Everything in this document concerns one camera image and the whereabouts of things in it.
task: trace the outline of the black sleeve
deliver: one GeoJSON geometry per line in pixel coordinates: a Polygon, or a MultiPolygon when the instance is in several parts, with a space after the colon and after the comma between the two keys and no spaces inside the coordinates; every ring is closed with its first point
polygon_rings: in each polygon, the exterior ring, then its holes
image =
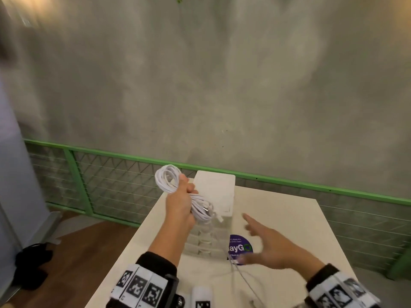
{"type": "Polygon", "coordinates": [[[306,284],[308,307],[327,308],[379,308],[379,299],[355,279],[327,264],[306,284]]]}
{"type": "Polygon", "coordinates": [[[177,267],[173,265],[167,259],[152,253],[152,252],[145,252],[142,254],[136,264],[158,274],[161,277],[165,277],[167,274],[177,276],[177,267]]]}

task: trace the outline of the white table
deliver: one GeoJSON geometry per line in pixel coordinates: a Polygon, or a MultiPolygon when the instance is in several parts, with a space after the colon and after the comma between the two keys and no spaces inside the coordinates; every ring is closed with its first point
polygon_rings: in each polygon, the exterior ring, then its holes
{"type": "MultiPolygon", "coordinates": [[[[166,194],[158,199],[86,308],[105,307],[112,288],[127,265],[135,263],[138,257],[146,252],[164,220],[165,199],[166,194]]],[[[245,221],[241,217],[243,212],[280,231],[323,262],[330,262],[341,271],[355,277],[316,200],[236,186],[232,233],[245,237],[250,241],[254,251],[259,251],[260,239],[249,237],[248,232],[244,230],[245,221]]],[[[307,295],[305,281],[292,270],[272,270],[260,265],[240,268],[267,308],[290,308],[303,302],[307,295]]],[[[191,294],[194,285],[211,285],[215,308],[249,308],[249,300],[255,299],[239,273],[231,271],[228,261],[183,254],[177,276],[180,279],[177,290],[179,294],[191,294]]]]}

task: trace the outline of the purple sticker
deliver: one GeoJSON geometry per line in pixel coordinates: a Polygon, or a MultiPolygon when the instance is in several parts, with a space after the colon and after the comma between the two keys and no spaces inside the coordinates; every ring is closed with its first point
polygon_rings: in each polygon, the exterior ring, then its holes
{"type": "Polygon", "coordinates": [[[240,254],[252,252],[253,247],[246,238],[238,234],[232,234],[230,236],[229,254],[233,259],[237,259],[240,254]]]}

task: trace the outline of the gray wall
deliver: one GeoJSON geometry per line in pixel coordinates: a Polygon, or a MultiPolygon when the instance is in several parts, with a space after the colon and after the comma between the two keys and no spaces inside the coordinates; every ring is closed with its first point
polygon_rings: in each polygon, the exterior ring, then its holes
{"type": "Polygon", "coordinates": [[[42,0],[2,75],[28,138],[411,197],[410,1],[42,0]]]}

